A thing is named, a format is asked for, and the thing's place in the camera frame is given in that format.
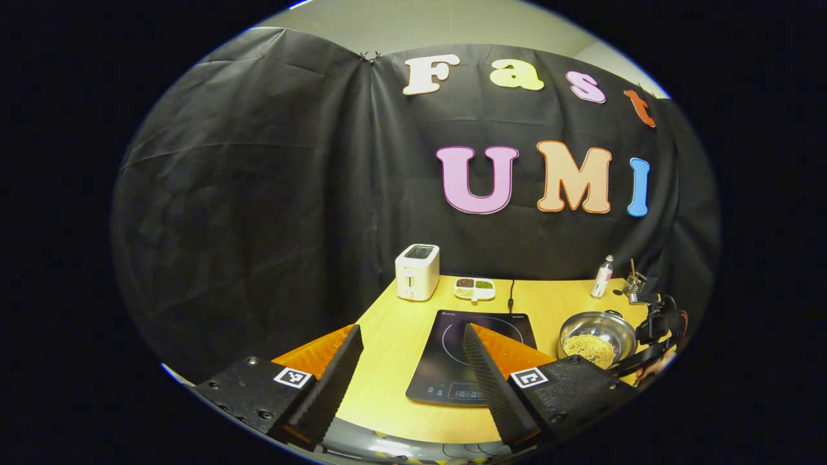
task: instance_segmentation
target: wooden table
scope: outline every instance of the wooden table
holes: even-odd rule
[[[466,312],[508,311],[511,280],[493,280],[496,297],[472,304],[453,294],[456,276],[442,276],[431,299],[412,302],[396,295],[392,282],[359,318],[365,346],[337,417],[382,434],[435,443],[485,443],[500,440],[485,407],[425,405],[405,396],[441,309]],[[527,314],[540,352],[557,357],[560,327],[573,314],[613,309],[637,327],[646,319],[646,305],[629,305],[625,279],[611,280],[602,299],[592,299],[593,280],[514,283],[516,314]],[[629,384],[634,374],[622,378]]]

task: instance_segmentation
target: black induction cooktop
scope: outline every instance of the black induction cooktop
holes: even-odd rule
[[[485,405],[482,389],[462,350],[467,323],[478,324],[537,348],[526,314],[482,314],[439,310],[405,395],[439,405]]]

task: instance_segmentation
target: stainless steel bowl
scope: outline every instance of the stainless steel bowl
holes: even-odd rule
[[[614,360],[617,363],[633,355],[638,350],[638,340],[634,337],[634,328],[623,319],[623,315],[614,310],[605,312],[584,312],[567,319],[560,328],[560,340],[557,344],[557,356],[568,357],[563,345],[573,336],[590,334],[612,345]]]

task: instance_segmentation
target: toaster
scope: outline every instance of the toaster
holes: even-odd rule
[[[396,257],[396,294],[407,300],[428,300],[439,282],[439,247],[413,244]]]

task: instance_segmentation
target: white bottle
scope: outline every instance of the white bottle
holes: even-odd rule
[[[595,285],[591,288],[591,296],[595,299],[603,297],[603,294],[606,293],[606,287],[609,285],[609,280],[612,279],[612,272],[614,271],[612,261],[614,261],[613,256],[606,256],[606,261],[597,270]]]

